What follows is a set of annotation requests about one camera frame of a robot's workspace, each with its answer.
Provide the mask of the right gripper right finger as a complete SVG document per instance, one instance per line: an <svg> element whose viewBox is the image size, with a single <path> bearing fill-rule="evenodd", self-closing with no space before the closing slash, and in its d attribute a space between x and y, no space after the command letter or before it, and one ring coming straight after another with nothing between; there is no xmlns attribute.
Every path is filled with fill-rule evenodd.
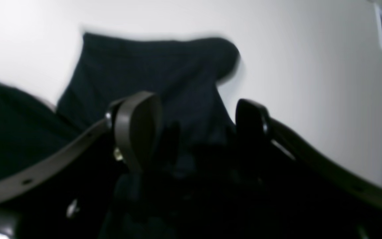
<svg viewBox="0 0 382 239"><path fill-rule="evenodd" d="M246 173L267 189L291 239L382 239L382 189L332 162L266 107L240 99Z"/></svg>

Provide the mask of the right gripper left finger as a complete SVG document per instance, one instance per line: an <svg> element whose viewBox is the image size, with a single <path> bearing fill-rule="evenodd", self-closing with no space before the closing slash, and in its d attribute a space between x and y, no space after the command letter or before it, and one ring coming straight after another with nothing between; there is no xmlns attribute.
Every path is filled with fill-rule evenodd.
<svg viewBox="0 0 382 239"><path fill-rule="evenodd" d="M110 104L105 118L52 156L0 180L0 235L96 239L118 178L148 166L162 126L155 93Z"/></svg>

